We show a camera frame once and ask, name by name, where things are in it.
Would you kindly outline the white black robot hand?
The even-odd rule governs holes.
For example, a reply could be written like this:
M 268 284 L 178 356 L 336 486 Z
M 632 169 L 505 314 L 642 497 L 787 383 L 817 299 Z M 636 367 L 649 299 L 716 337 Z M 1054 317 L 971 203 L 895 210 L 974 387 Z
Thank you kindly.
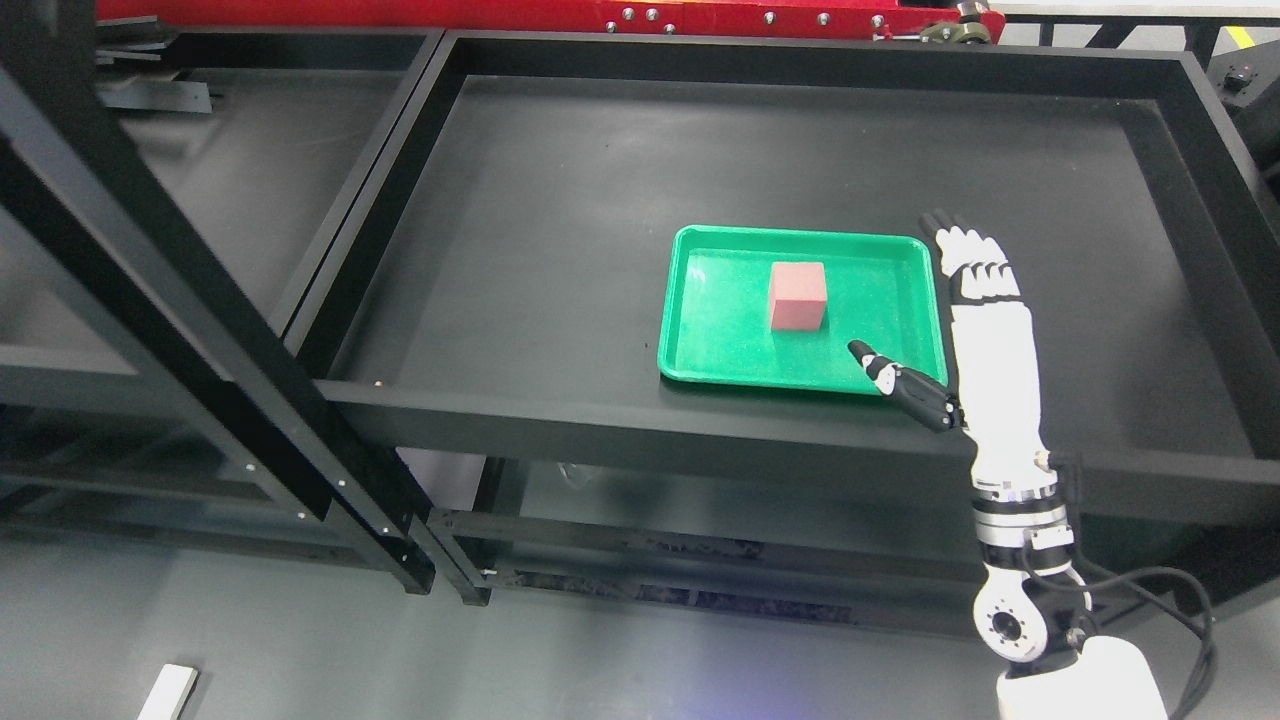
M 940 252 L 950 302 L 954 388 L 854 340 L 847 350 L 876 389 L 923 427 L 961 430 L 975 446 L 972 483 L 992 502 L 1057 489 L 1041 438 L 1041 375 L 1030 309 L 1000 242 L 959 215 L 920 219 Z

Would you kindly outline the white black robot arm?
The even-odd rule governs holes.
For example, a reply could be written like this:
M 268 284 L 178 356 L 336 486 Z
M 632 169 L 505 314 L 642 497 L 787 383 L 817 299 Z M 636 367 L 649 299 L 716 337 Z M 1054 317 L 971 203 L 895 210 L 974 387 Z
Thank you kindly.
M 1056 486 L 975 486 L 986 580 L 973 621 L 1007 666 L 995 682 L 1000 719 L 1166 719 L 1146 656 L 1100 633 L 1094 594 L 1076 570 L 1075 534 Z

